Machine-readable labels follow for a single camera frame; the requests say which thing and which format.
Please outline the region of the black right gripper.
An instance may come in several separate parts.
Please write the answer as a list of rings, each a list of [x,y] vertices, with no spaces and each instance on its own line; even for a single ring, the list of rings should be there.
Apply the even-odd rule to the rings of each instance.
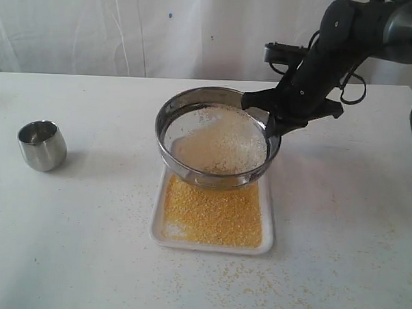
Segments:
[[[317,41],[302,62],[289,65],[276,89],[245,92],[241,109],[275,111],[265,126],[267,137],[282,137],[305,128],[311,120],[343,114],[340,101],[328,100],[343,76],[356,64],[357,43],[347,40],[333,45]]]

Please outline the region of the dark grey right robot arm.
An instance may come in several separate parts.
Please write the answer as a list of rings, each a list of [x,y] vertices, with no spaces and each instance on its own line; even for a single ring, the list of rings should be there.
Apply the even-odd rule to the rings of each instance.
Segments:
[[[309,121],[343,113],[345,100],[329,100],[369,58],[412,64],[412,0],[335,0],[307,47],[271,42],[269,64],[288,67],[275,88],[244,93],[242,109],[270,115],[270,132],[283,135]]]

